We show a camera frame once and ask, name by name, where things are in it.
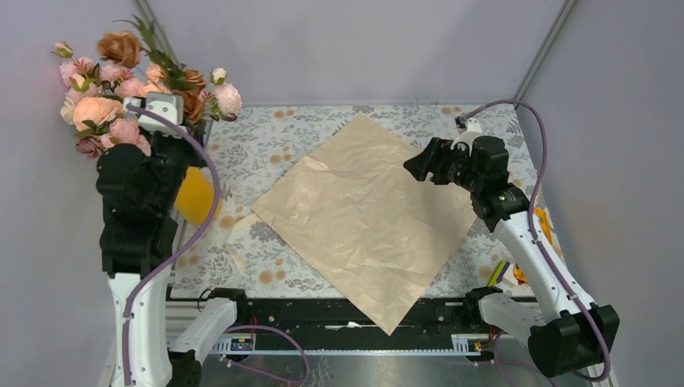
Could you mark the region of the brown orange rose stem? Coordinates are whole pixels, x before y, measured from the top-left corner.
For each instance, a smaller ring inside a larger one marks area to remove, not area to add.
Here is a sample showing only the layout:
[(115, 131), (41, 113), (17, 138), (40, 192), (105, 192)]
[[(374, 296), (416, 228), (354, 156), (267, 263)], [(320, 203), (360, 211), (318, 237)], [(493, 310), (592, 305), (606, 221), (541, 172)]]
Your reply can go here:
[(206, 107), (206, 90), (203, 73), (190, 69), (185, 64), (176, 62), (157, 42), (156, 26), (153, 22), (145, 22), (135, 16), (127, 24), (134, 31), (107, 32), (97, 42), (97, 52), (102, 60), (125, 69), (133, 69), (142, 56), (150, 61), (151, 69), (146, 72), (147, 79), (155, 86), (164, 86), (171, 94), (181, 97), (183, 101), (183, 119), (197, 124)]

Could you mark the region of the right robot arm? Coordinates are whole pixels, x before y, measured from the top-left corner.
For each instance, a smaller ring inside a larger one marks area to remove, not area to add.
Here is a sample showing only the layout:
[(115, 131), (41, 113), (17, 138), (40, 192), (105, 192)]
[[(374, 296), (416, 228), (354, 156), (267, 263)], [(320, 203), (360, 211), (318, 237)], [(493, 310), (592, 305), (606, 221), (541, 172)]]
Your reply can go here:
[(499, 289), (477, 288), (465, 297), (463, 322), (475, 332), (495, 326), (514, 336), (548, 378), (572, 372), (604, 381), (619, 315), (610, 305), (599, 306), (561, 263), (534, 206), (510, 183), (508, 158), (497, 137), (481, 135), (471, 143), (434, 137), (403, 164), (417, 181), (453, 183), (469, 192), (475, 214), (521, 267), (539, 306), (533, 310)]

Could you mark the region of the orange paper bouquet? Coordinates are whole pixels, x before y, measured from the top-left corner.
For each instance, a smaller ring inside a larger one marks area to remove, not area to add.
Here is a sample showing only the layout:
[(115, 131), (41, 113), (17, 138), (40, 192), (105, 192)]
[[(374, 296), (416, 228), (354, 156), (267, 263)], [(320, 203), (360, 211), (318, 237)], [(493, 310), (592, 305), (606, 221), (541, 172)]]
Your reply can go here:
[(418, 182), (418, 154), (358, 114), (304, 156), (252, 211), (386, 334), (392, 334), (476, 216), (466, 190)]

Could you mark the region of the cream printed ribbon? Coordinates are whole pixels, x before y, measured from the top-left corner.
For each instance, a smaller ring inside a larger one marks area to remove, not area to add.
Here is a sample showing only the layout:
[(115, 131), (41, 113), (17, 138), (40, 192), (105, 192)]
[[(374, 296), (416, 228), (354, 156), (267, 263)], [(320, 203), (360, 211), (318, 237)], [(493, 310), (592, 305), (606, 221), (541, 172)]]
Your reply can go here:
[(258, 215), (250, 214), (237, 221), (231, 228), (229, 236), (223, 245), (238, 272), (243, 276), (247, 272), (246, 247), (244, 245), (250, 244), (251, 239), (248, 237), (248, 232), (260, 220), (261, 218)]

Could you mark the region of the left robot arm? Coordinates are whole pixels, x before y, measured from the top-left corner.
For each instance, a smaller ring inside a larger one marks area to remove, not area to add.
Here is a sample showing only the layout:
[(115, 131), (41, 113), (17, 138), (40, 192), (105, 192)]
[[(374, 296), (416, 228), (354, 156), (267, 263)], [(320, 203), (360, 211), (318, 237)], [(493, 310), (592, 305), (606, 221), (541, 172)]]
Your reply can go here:
[(250, 320), (242, 289), (210, 291), (201, 313), (166, 339), (166, 295), (177, 222), (172, 208), (187, 169), (202, 157), (193, 138), (155, 134), (152, 152), (120, 144), (98, 160), (102, 269), (115, 307), (113, 386), (197, 386), (202, 364), (226, 329)]

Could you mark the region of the dark mauve rose stem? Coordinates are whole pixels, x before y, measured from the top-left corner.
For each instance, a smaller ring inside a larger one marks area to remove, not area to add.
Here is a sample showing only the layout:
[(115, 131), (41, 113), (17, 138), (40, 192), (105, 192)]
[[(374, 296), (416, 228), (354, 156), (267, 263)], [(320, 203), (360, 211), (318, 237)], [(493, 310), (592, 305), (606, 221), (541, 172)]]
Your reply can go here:
[(79, 139), (76, 142), (75, 149), (89, 160), (96, 160), (105, 152), (105, 148), (101, 144), (99, 137), (95, 135), (89, 135)]

